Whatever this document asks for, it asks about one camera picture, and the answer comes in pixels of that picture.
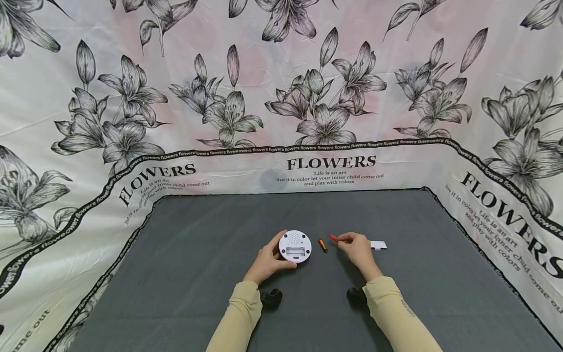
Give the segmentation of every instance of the white round device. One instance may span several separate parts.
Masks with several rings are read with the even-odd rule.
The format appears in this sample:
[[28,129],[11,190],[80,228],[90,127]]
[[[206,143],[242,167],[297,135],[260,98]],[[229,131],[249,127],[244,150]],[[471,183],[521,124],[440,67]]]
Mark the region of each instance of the white round device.
[[287,231],[278,243],[281,256],[294,263],[303,263],[311,255],[311,240],[301,231]]

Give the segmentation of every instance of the black knob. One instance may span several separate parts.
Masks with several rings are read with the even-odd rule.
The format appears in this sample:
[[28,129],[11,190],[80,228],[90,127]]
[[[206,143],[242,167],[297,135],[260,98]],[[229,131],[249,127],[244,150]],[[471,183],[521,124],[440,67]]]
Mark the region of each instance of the black knob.
[[282,292],[274,288],[270,293],[260,291],[260,301],[265,309],[277,309],[282,303]]
[[355,306],[366,305],[368,303],[368,298],[365,296],[364,290],[354,287],[346,291],[346,298],[348,298],[350,304]]

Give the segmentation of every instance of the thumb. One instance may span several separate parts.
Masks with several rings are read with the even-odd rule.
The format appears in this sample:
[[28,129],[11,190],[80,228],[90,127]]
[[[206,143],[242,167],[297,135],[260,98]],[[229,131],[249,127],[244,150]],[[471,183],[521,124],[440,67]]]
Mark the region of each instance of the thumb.
[[345,251],[346,253],[348,253],[348,248],[350,247],[351,244],[343,242],[343,241],[338,241],[338,248],[340,248],[341,250]]
[[295,268],[297,268],[297,264],[292,262],[292,261],[289,261],[289,260],[278,260],[276,268],[277,268],[277,270],[295,269]]

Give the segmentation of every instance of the beige sleeve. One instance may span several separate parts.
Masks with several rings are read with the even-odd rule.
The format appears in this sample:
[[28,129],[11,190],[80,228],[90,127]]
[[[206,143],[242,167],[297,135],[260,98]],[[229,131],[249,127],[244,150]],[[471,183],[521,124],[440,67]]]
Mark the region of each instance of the beige sleeve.
[[245,352],[261,314],[258,285],[250,281],[239,282],[205,352]]
[[369,311],[394,352],[442,352],[430,331],[403,300],[390,277],[379,277],[364,286]]

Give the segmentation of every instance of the person's left hand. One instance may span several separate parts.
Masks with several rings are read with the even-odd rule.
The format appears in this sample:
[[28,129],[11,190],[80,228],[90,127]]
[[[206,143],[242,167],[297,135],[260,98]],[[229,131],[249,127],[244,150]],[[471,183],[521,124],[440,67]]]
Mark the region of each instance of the person's left hand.
[[297,268],[297,264],[294,262],[280,260],[282,255],[279,252],[278,242],[286,232],[287,230],[280,231],[270,243],[258,251],[258,256],[250,269],[248,269],[243,281],[254,281],[260,285],[278,270]]

